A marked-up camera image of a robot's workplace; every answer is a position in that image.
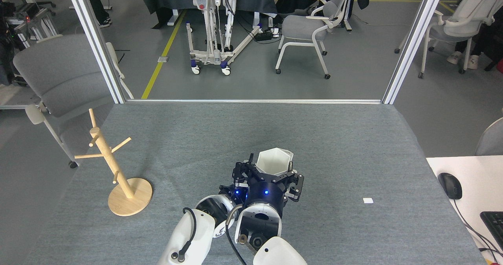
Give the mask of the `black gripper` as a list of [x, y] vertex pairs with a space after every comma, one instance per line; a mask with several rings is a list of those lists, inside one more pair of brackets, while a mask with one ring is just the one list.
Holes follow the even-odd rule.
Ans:
[[281, 183], [259, 181], [248, 185], [246, 208], [252, 204], [269, 204], [279, 217], [283, 217], [284, 195], [293, 202], [300, 200], [304, 183], [304, 175], [293, 169], [293, 162], [288, 163], [287, 171], [281, 175]]
[[219, 186], [219, 194], [224, 195], [232, 202], [245, 202], [248, 197], [248, 185], [245, 183], [250, 177], [256, 177], [259, 173], [256, 164], [253, 164], [254, 154], [250, 154], [247, 162], [236, 162], [232, 170], [234, 184]]

